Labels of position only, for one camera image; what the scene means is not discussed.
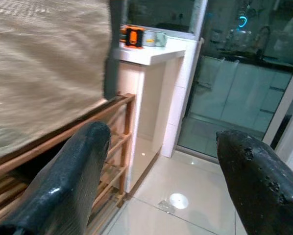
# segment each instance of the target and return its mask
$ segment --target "glass sliding door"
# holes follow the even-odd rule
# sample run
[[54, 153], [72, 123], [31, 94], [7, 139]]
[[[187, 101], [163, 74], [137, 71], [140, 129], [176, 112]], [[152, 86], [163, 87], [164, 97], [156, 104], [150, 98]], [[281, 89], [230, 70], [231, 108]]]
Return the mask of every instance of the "glass sliding door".
[[263, 140], [291, 103], [281, 100], [293, 93], [293, 0], [211, 0], [201, 36], [178, 145], [216, 158], [217, 131]]

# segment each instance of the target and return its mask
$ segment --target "beige fabric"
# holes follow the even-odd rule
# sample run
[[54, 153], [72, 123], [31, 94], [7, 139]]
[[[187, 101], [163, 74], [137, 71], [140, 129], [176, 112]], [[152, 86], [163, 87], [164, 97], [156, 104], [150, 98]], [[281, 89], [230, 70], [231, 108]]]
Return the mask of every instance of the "beige fabric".
[[0, 0], [0, 157], [103, 98], [108, 0]]

